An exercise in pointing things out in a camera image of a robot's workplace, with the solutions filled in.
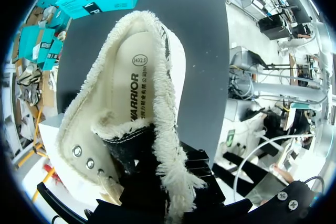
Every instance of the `shoe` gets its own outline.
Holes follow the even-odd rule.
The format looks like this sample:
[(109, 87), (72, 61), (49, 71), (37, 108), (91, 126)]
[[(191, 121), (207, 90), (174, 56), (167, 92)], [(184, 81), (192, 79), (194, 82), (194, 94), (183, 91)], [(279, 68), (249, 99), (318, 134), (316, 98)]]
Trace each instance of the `shoe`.
[(195, 189), (205, 183), (185, 167), (176, 132), (184, 75), (182, 44), (154, 14), (136, 11), (117, 22), (65, 112), (57, 136), (60, 160), (51, 160), (77, 200), (92, 204), (100, 194), (119, 205), (121, 178), (151, 152), (169, 195), (168, 217), (179, 221), (195, 208)]
[(18, 85), (29, 86), (32, 83), (39, 83), (41, 80), (41, 70), (36, 64), (29, 64), (25, 71), (19, 76), (16, 83)]

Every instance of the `size label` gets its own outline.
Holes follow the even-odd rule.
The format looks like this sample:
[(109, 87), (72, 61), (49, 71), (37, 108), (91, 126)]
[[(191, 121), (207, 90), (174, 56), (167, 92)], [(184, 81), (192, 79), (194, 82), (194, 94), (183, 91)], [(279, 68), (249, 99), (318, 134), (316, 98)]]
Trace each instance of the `size label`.
[(95, 2), (85, 5), (83, 8), (91, 15), (95, 13), (101, 13), (101, 9)]
[(141, 67), (146, 65), (148, 62), (148, 58), (146, 55), (136, 55), (132, 59), (132, 63), (135, 66)]

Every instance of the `screw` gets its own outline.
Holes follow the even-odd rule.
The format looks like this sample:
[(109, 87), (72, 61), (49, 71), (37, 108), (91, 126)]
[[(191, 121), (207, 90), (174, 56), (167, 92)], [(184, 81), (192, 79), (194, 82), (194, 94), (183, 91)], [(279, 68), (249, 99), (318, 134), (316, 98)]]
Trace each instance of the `screw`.
[(299, 203), (298, 203), (296, 200), (294, 200), (294, 199), (291, 200), (291, 201), (289, 202), (289, 204), (288, 204), (288, 208), (289, 208), (291, 211), (297, 209), (298, 206), (299, 206)]
[(88, 158), (86, 161), (86, 168), (91, 170), (95, 166), (95, 162), (93, 161), (92, 158)]
[(288, 194), (285, 191), (281, 191), (278, 193), (278, 199), (281, 201), (286, 200), (288, 197)]
[(75, 157), (80, 157), (82, 155), (82, 148), (79, 145), (76, 145), (74, 148), (72, 148), (72, 154)]

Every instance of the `black cable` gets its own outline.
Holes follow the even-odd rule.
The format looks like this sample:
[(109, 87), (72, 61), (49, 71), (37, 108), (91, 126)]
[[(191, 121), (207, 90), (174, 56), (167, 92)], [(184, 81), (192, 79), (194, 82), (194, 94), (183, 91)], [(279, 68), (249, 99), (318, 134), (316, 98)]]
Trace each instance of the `black cable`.
[(314, 176), (314, 177), (308, 178), (304, 183), (306, 184), (313, 179), (318, 179), (319, 181), (321, 181), (322, 193), (324, 194), (324, 180), (321, 176)]
[(60, 216), (59, 216), (59, 215), (55, 215), (55, 216), (53, 217), (53, 219), (51, 220), (51, 224), (54, 224), (54, 223), (55, 223), (55, 220), (56, 220), (57, 218), (60, 218)]

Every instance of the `shoe pile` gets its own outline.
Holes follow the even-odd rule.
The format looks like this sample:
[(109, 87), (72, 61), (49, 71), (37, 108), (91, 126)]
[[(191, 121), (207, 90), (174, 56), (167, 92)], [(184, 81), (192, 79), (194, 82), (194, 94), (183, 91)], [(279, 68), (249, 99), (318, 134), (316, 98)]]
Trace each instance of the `shoe pile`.
[(42, 72), (36, 64), (30, 63), (25, 71), (19, 76), (16, 83), (22, 86), (20, 98), (35, 106), (40, 99), (38, 84), (41, 80)]

